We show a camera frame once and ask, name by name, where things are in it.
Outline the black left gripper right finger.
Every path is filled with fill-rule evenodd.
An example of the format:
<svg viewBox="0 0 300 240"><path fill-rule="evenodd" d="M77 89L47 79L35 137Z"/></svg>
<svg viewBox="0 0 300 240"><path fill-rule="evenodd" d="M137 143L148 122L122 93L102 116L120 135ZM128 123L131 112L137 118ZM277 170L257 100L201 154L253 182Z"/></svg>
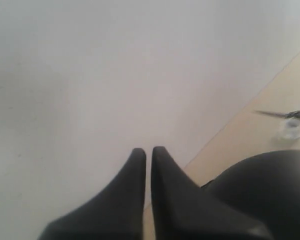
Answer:
<svg viewBox="0 0 300 240"><path fill-rule="evenodd" d="M157 240L271 240L260 221L194 183L163 146L152 150L151 203Z"/></svg>

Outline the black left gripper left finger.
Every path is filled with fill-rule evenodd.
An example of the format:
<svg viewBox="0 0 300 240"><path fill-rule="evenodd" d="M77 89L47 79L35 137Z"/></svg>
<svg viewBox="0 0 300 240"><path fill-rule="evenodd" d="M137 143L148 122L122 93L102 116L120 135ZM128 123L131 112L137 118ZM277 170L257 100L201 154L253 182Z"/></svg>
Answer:
<svg viewBox="0 0 300 240"><path fill-rule="evenodd" d="M132 150L114 179L95 197L50 222L41 240L141 240L146 153Z"/></svg>

